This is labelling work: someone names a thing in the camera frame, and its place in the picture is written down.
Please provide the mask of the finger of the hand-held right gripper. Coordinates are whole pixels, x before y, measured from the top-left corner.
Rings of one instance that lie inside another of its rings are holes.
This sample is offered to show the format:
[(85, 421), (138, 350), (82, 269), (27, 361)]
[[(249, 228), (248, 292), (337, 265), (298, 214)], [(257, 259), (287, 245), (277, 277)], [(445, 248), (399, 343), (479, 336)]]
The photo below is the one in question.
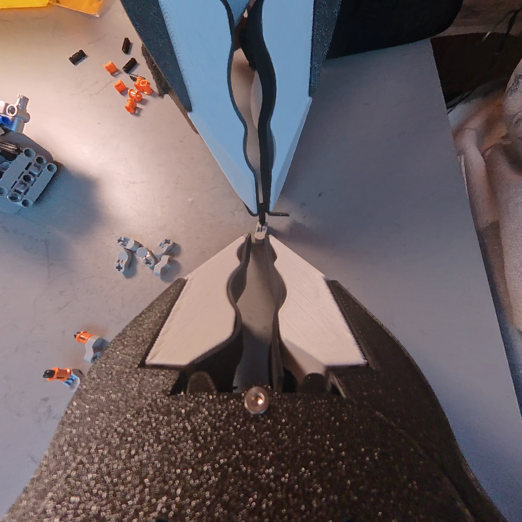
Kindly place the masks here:
[(189, 118), (249, 211), (258, 213), (247, 125), (233, 97), (235, 28), (248, 1), (160, 1), (192, 109)]
[(256, 1), (247, 18), (247, 42), (262, 88), (260, 184), (269, 215), (277, 215), (274, 206), (312, 102), (313, 15), (313, 1)]

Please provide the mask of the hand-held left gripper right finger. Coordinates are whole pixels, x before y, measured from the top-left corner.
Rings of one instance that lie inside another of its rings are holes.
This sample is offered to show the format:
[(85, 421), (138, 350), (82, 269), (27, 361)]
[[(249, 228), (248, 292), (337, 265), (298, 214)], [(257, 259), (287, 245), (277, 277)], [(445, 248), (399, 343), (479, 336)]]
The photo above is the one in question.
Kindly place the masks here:
[(270, 351), (271, 381), (284, 369), (300, 384), (309, 374), (366, 364), (326, 276), (271, 235), (264, 239), (275, 302)]

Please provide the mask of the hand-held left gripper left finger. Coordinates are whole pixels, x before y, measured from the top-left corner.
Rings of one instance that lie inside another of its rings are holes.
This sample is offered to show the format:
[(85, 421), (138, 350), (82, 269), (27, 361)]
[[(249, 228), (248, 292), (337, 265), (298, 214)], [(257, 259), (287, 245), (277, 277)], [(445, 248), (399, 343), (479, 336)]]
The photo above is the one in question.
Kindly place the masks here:
[(192, 271), (145, 364), (183, 368), (223, 348), (241, 329), (251, 235), (240, 236)]

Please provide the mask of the pile of grey connectors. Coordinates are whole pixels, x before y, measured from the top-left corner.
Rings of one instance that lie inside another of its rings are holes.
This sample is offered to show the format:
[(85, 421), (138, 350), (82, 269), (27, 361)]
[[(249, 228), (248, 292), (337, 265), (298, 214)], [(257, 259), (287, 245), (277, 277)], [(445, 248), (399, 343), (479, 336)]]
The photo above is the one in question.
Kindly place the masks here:
[(119, 237), (117, 245), (120, 250), (113, 268), (118, 274), (127, 274), (132, 261), (136, 260), (162, 279), (173, 266), (175, 250), (178, 247), (172, 239), (165, 238), (154, 248), (149, 249), (137, 240), (126, 236)]

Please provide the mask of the grey desk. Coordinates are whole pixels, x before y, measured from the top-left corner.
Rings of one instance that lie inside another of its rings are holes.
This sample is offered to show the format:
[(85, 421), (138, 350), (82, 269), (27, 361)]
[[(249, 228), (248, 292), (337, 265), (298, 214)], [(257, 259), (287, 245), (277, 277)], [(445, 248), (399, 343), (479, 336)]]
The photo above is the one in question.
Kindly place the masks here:
[[(72, 393), (43, 380), (88, 368), (73, 335), (112, 339), (170, 281), (255, 229), (173, 101), (128, 114), (103, 64), (140, 46), (119, 2), (100, 18), (1, 11), (1, 100), (29, 98), (26, 137), (62, 164), (36, 204), (1, 212), (1, 515), (42, 460)], [(78, 65), (69, 56), (82, 49)], [(521, 418), (429, 41), (327, 62), (273, 219), (403, 344), (462, 452), (521, 521)], [(126, 236), (178, 247), (162, 279)]]

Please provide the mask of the cluster of orange bushes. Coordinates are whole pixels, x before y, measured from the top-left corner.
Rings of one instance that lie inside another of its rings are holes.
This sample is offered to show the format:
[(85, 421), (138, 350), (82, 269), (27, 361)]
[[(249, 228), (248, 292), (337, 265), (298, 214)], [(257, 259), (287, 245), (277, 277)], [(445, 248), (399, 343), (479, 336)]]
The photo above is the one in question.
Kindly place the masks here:
[(136, 114), (144, 97), (154, 94), (150, 81), (145, 77), (137, 75), (137, 80), (133, 82), (129, 78), (129, 74), (125, 74), (122, 68), (119, 69), (112, 61), (105, 63), (103, 68), (111, 77), (115, 78), (114, 89), (119, 95), (126, 97), (124, 108), (129, 114)]

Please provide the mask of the clear plastic bag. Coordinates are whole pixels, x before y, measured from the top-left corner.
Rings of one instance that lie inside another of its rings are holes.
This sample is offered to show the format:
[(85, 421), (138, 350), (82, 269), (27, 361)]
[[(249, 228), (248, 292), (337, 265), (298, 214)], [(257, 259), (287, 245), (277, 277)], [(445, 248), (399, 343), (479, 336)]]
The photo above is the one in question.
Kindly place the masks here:
[(99, 17), (106, 1), (49, 1), (50, 5), (62, 7), (78, 13)]

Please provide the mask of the dark cloth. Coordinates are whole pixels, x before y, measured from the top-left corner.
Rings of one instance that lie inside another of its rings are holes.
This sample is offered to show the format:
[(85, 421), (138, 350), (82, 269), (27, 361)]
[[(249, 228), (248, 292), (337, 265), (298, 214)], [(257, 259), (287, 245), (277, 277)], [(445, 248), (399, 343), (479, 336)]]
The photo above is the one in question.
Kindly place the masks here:
[(326, 58), (414, 43), (444, 32), (463, 1), (342, 1)]

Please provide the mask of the assembled grey orange connector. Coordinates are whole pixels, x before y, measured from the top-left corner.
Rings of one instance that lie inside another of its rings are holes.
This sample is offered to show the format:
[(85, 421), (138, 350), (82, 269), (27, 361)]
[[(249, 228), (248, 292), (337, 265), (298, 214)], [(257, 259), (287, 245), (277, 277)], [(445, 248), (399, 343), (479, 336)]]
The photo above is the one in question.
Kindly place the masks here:
[(102, 337), (91, 334), (85, 330), (79, 331), (74, 335), (77, 343), (82, 343), (85, 346), (84, 360), (89, 363), (94, 363), (102, 354), (108, 342)]

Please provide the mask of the brick engine model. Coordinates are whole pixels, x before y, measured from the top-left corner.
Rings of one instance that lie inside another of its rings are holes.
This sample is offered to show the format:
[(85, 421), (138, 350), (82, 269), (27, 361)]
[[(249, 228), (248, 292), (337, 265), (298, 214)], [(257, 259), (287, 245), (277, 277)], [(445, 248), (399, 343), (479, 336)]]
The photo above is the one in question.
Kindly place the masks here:
[(47, 153), (22, 143), (30, 121), (29, 99), (19, 94), (14, 103), (1, 101), (1, 211), (31, 208), (58, 170)]

